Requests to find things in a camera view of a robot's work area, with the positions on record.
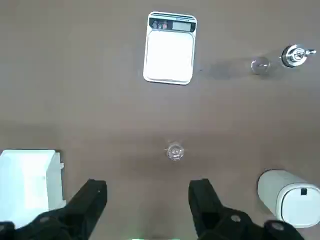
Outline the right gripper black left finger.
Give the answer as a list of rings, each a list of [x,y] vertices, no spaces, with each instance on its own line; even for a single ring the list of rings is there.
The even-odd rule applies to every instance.
[[[88,240],[108,202],[107,183],[89,179],[62,208],[43,212],[17,228],[0,223],[2,240]]]

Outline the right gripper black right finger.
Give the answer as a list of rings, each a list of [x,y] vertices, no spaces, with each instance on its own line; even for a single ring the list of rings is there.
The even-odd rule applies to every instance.
[[[243,211],[224,206],[207,178],[191,180],[188,203],[199,240],[303,240],[290,224],[268,220],[255,224]]]

